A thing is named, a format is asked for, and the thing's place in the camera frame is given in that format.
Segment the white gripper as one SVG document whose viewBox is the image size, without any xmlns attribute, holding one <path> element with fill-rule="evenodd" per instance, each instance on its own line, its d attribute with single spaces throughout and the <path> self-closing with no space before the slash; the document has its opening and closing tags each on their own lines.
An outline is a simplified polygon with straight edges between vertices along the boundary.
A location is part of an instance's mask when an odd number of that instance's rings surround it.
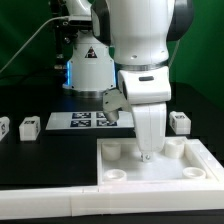
<svg viewBox="0 0 224 224">
<path fill-rule="evenodd" d="M 169 69 L 120 70 L 118 80 L 131 109 L 141 159 L 151 162 L 152 153 L 161 151 L 165 142 L 166 102 L 171 99 Z"/>
</svg>

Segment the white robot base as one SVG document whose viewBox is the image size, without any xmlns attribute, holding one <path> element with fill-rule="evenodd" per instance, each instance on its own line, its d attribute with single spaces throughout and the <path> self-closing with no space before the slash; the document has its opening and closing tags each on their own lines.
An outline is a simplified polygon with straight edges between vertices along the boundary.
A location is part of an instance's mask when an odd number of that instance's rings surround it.
<svg viewBox="0 0 224 224">
<path fill-rule="evenodd" d="M 100 98 L 116 86 L 109 48 L 92 32 L 88 0 L 49 0 L 56 48 L 55 69 L 63 72 L 63 89 L 82 98 Z"/>
</svg>

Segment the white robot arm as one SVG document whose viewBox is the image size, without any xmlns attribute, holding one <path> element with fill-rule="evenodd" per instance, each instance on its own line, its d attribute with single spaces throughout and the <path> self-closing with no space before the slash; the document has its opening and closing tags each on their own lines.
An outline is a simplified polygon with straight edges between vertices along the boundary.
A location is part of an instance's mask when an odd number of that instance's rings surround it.
<svg viewBox="0 0 224 224">
<path fill-rule="evenodd" d="M 110 122 L 132 113 L 138 148 L 148 162 L 163 149 L 166 102 L 171 99 L 167 43 L 193 20 L 192 0 L 94 0 L 93 34 L 114 48 L 117 86 L 103 94 Z"/>
</svg>

